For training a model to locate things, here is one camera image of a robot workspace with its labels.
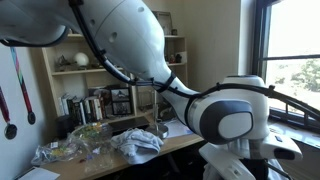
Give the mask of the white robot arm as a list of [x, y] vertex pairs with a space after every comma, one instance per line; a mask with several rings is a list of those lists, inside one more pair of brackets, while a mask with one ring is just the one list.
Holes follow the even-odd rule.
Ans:
[[102, 66], [131, 85], [150, 85], [205, 140], [203, 180], [267, 180], [280, 160], [303, 155], [268, 128], [274, 91], [258, 76], [228, 76], [207, 92], [186, 87], [164, 58], [163, 30], [143, 0], [0, 0], [5, 46], [48, 47], [82, 34]]

